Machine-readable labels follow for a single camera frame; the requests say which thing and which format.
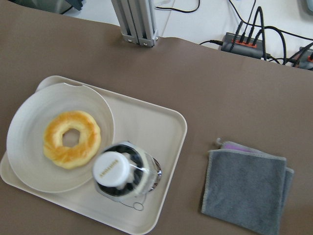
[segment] glazed donut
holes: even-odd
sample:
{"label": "glazed donut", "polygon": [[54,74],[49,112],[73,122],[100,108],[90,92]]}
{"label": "glazed donut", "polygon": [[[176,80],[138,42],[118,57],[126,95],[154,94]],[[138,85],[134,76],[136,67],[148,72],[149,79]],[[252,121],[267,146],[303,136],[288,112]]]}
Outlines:
{"label": "glazed donut", "polygon": [[[79,131],[74,147],[63,146],[63,134],[70,129]],[[100,147],[100,128],[94,118],[84,111],[59,114],[44,132],[44,155],[56,165],[73,169],[87,164]]]}

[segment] brown tablecloth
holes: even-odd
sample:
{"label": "brown tablecloth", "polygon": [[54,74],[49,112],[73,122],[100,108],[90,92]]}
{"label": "brown tablecloth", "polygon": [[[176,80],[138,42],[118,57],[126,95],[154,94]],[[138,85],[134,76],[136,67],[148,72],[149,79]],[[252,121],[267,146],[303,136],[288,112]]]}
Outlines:
{"label": "brown tablecloth", "polygon": [[[117,26],[0,0],[0,153],[10,121],[41,80],[61,75],[177,110],[188,133],[151,234],[250,235],[200,213],[217,137],[286,157],[295,170],[281,234],[313,231],[313,73],[177,38],[144,48]],[[0,181],[0,234],[123,234]]]}

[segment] cable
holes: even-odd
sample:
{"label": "cable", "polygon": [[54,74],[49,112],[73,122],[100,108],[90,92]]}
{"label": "cable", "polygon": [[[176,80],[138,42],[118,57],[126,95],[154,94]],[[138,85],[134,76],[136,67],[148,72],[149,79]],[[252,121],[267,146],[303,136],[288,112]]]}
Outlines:
{"label": "cable", "polygon": [[208,40],[208,41],[204,41],[204,42],[200,43],[199,45],[202,45],[204,43],[214,43],[214,44],[217,44],[219,46],[223,46],[224,42],[223,41],[218,41],[218,40]]}
{"label": "cable", "polygon": [[184,10],[180,10],[180,9],[177,9],[177,8],[172,8],[172,7],[160,7],[160,6],[156,6],[156,9],[159,9],[159,10],[171,10],[171,11],[178,11],[178,12],[181,12],[181,13],[192,13],[192,12],[195,12],[199,9],[200,7],[200,0],[198,2],[198,6],[196,9],[194,10],[191,10],[191,11],[184,11]]}
{"label": "cable", "polygon": [[283,65],[285,65],[287,63],[287,52],[286,52],[287,47],[286,47],[286,41],[285,41],[284,35],[282,34],[282,32],[278,28],[276,28],[274,26],[265,26],[264,29],[272,29],[272,30],[276,31],[279,34],[280,38],[282,39],[283,51],[284,51]]}
{"label": "cable", "polygon": [[[233,2],[232,2],[231,0],[228,0],[228,1],[229,1],[229,3],[231,4],[232,8],[235,10],[235,12],[236,12],[236,14],[237,14],[237,16],[238,16],[239,19],[240,19],[242,22],[244,22],[245,24],[247,24],[247,25],[249,25],[249,26],[253,26],[252,24],[247,23],[246,21],[244,21],[243,18],[240,16],[239,12],[237,11],[237,9],[236,9],[235,5],[233,4]],[[298,37],[298,38],[301,38],[301,39],[313,41],[312,38],[303,37],[303,36],[300,36],[300,35],[297,35],[297,34],[294,34],[294,33],[290,33],[290,32],[287,32],[287,31],[284,31],[284,30],[281,30],[281,29],[279,29],[279,30],[280,30],[282,33],[286,33],[286,34],[289,34],[289,35],[294,36],[294,37]]]}
{"label": "cable", "polygon": [[284,58],[275,58],[276,60],[283,60]]}
{"label": "cable", "polygon": [[236,30],[236,33],[235,33],[235,37],[233,38],[233,41],[232,41],[232,43],[231,43],[231,47],[230,47],[230,49],[229,49],[228,52],[231,52],[231,51],[234,49],[234,46],[235,46],[235,43],[236,43],[238,34],[239,34],[240,29],[241,29],[242,26],[243,26],[243,22],[240,21],[240,24],[238,25],[237,30]]}
{"label": "cable", "polygon": [[254,26],[255,26],[256,17],[257,17],[257,15],[258,15],[258,13],[260,14],[260,18],[261,18],[261,30],[258,32],[258,34],[257,34],[257,36],[255,37],[255,39],[254,39],[252,45],[255,45],[255,44],[256,44],[256,41],[257,41],[258,37],[260,36],[260,34],[262,34],[263,58],[264,58],[264,60],[266,61],[266,60],[267,60],[267,56],[266,56],[266,49],[265,49],[264,18],[263,18],[263,11],[262,11],[262,8],[261,8],[260,6],[258,7],[258,9],[256,9],[252,28],[254,28]]}
{"label": "cable", "polygon": [[[252,8],[251,8],[250,15],[249,15],[249,19],[248,19],[248,23],[250,22],[250,19],[251,19],[251,16],[252,16],[252,12],[253,12],[255,3],[256,3],[256,0],[254,0],[253,6],[252,6]],[[240,38],[240,43],[242,43],[242,42],[244,41],[244,39],[245,39],[246,29],[247,29],[247,28],[248,28],[248,25],[246,24],[246,28],[245,28],[245,30],[244,30],[244,33],[241,35],[241,38]],[[246,41],[246,44],[249,44],[250,39],[251,39],[251,37],[250,37],[250,38],[248,37],[248,39],[247,39],[247,41]]]}
{"label": "cable", "polygon": [[306,47],[303,47],[303,48],[301,48],[299,51],[297,51],[294,55],[292,55],[290,58],[288,58],[287,59],[287,61],[288,62],[291,62],[291,63],[295,63],[295,61],[296,60],[293,60],[293,58],[295,57],[295,56],[297,56],[299,53],[302,53],[304,50],[306,50]]}
{"label": "cable", "polygon": [[269,62],[275,61],[276,63],[280,64],[280,62],[278,61],[278,59],[274,58],[274,57],[271,56],[271,55],[268,57],[268,59],[271,59],[271,60],[269,60]]}
{"label": "cable", "polygon": [[300,51],[298,51],[298,53],[300,53],[299,57],[296,59],[295,63],[293,64],[293,67],[296,67],[299,63],[300,63],[300,59],[301,57],[304,55],[304,53],[310,49],[310,47],[313,46],[313,43],[308,44],[307,46],[305,46],[304,48],[302,48]]}

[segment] serving tray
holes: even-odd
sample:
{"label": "serving tray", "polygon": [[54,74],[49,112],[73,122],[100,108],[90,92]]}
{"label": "serving tray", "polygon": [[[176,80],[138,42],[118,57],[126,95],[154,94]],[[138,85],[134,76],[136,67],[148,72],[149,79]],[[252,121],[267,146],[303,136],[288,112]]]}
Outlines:
{"label": "serving tray", "polygon": [[102,196],[95,190],[92,180],[67,192],[44,193],[34,190],[14,174],[6,153],[0,164],[0,176],[9,185],[126,233],[133,235],[148,233],[158,221],[187,133],[184,117],[168,108],[60,76],[44,79],[36,91],[57,83],[86,85],[104,97],[115,121],[114,142],[129,141],[144,149],[159,162],[162,178],[157,188],[147,194],[143,203],[144,208],[139,211]]}

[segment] bottle cap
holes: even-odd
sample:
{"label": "bottle cap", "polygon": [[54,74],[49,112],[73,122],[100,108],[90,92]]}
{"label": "bottle cap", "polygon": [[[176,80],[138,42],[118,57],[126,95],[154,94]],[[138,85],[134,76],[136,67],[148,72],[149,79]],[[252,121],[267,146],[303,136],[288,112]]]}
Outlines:
{"label": "bottle cap", "polygon": [[93,165],[95,180],[106,187],[118,187],[126,183],[130,174],[128,159],[118,152],[105,152]]}

